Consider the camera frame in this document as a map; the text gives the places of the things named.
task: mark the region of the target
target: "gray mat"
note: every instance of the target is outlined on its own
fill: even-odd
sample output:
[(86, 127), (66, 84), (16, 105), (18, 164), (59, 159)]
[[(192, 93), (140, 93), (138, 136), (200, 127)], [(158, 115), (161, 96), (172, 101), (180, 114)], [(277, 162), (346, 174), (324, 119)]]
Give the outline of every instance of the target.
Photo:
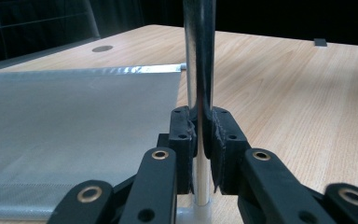
[(169, 131), (180, 64), (0, 73), (0, 218), (47, 219), (74, 185), (116, 185)]

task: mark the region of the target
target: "chrome cylinder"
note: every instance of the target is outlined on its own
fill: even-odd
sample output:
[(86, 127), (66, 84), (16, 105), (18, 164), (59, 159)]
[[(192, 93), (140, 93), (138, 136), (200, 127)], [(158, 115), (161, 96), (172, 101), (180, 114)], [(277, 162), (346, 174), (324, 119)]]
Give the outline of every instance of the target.
[(215, 0), (184, 0), (187, 95), (190, 118), (197, 121), (198, 156), (193, 183), (195, 203), (209, 202), (210, 161), (205, 156), (212, 136)]

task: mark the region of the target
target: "gray panel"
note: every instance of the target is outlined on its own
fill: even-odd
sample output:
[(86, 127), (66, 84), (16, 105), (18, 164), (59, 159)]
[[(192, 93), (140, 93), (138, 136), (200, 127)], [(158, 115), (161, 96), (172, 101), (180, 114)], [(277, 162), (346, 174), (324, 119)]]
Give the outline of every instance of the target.
[(0, 218), (46, 219), (72, 186), (136, 174), (179, 80), (180, 64), (1, 73)]

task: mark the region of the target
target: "wooden table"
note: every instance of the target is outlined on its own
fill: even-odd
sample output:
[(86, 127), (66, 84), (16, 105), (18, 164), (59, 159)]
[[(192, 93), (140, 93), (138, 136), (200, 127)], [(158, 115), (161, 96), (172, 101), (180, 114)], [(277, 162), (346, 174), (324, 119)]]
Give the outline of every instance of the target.
[[(213, 105), (233, 114), (251, 145), (276, 153), (312, 189), (358, 186), (358, 46), (223, 32), (215, 38)], [(113, 48), (92, 52), (105, 45)], [(184, 29), (151, 25), (2, 71), (185, 61)], [(186, 105), (185, 74), (177, 105)], [(188, 196), (179, 197), (187, 204)], [(213, 195), (213, 223), (241, 223), (236, 197)]]

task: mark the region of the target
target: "wood grain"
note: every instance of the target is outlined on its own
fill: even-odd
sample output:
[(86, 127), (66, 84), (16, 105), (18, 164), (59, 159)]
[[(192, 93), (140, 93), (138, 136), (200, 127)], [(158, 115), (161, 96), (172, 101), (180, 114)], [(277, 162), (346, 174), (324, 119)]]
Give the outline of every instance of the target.
[[(276, 153), (300, 182), (358, 186), (358, 46), (217, 32), (213, 104), (253, 147)], [(146, 26), (3, 71), (183, 63), (182, 28)], [(113, 49), (94, 53), (93, 48)], [(177, 105), (186, 105), (182, 74)], [(190, 204), (188, 196), (179, 205)], [(213, 223), (241, 223), (236, 197), (213, 195)]]

